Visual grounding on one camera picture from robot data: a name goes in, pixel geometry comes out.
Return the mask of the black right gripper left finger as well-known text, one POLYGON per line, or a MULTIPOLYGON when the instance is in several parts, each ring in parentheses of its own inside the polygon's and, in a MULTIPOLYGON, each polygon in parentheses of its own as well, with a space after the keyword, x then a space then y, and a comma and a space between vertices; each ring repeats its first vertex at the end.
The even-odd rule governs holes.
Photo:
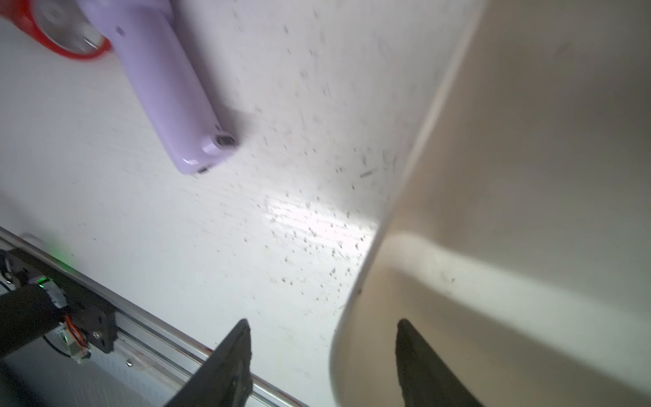
POLYGON ((251 333, 242 319, 166 407, 243 407, 253 391, 251 333))

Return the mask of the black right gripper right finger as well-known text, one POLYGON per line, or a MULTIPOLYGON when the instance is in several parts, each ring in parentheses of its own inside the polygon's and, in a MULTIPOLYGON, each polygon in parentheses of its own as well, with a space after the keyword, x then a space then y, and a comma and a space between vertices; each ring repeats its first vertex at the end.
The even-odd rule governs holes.
POLYGON ((398 322, 395 356, 405 405, 481 405, 406 319, 398 322))

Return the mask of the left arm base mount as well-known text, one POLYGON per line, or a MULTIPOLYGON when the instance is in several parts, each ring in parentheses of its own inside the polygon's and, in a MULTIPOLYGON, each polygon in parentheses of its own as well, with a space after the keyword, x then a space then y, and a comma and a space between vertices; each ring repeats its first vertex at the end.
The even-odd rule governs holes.
POLYGON ((1 252, 1 357, 44 338, 59 327, 65 340, 105 354, 118 338, 116 308, 108 300, 25 249, 1 252))

